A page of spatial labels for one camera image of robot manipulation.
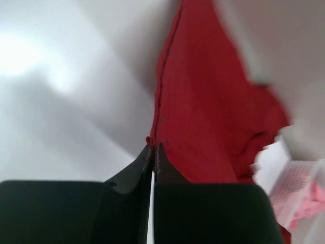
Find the red cloth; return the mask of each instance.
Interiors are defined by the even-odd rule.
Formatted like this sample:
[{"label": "red cloth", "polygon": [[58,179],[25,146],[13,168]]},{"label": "red cloth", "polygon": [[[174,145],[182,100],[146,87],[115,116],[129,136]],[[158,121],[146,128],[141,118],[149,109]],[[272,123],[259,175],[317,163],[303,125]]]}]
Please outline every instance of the red cloth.
[{"label": "red cloth", "polygon": [[288,120],[267,87],[250,84],[210,0],[183,0],[157,66],[148,143],[164,144],[190,182],[249,181],[250,166]]}]

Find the pink item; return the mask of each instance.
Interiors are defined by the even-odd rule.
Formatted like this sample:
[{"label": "pink item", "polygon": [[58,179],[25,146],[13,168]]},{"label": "pink item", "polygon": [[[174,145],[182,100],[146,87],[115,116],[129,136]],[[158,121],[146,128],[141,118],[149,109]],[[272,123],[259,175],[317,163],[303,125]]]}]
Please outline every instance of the pink item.
[{"label": "pink item", "polygon": [[303,198],[298,211],[295,213],[290,223],[290,228],[296,229],[298,220],[301,218],[312,218],[316,213],[325,211],[325,193],[324,190],[313,181],[310,184],[305,197]]}]

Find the white surface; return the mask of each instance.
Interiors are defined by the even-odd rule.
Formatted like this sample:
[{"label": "white surface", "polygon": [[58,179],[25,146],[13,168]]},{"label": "white surface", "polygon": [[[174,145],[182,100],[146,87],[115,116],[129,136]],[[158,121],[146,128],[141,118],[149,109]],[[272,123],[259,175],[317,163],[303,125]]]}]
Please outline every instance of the white surface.
[{"label": "white surface", "polygon": [[154,244],[154,233],[153,233],[153,194],[154,194],[154,172],[151,177],[151,190],[150,190],[150,205],[149,205],[149,221],[148,221],[148,232],[147,232],[147,244]]},{"label": "white surface", "polygon": [[171,1],[0,0],[0,181],[106,180],[145,145]]},{"label": "white surface", "polygon": [[270,195],[283,169],[291,157],[282,137],[259,152],[255,158],[257,173],[254,181],[263,188],[266,194]]}]

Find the white wall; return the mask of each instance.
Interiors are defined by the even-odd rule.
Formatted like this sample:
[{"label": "white wall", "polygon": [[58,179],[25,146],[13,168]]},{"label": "white wall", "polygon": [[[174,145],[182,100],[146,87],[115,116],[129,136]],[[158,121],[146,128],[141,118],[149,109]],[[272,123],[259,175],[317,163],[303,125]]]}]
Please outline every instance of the white wall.
[{"label": "white wall", "polygon": [[284,135],[294,156],[324,158],[325,2],[216,2],[251,76],[272,82],[291,114]]},{"label": "white wall", "polygon": [[0,0],[0,180],[106,180],[142,150],[175,2]]}]

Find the black object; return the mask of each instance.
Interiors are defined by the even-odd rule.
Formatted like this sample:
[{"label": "black object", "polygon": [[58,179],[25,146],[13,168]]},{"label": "black object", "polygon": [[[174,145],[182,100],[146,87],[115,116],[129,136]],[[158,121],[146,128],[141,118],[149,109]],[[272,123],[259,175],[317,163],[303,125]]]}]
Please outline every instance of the black object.
[{"label": "black object", "polygon": [[261,188],[190,184],[162,144],[104,183],[0,184],[0,243],[146,243],[153,169],[156,244],[282,243]]}]

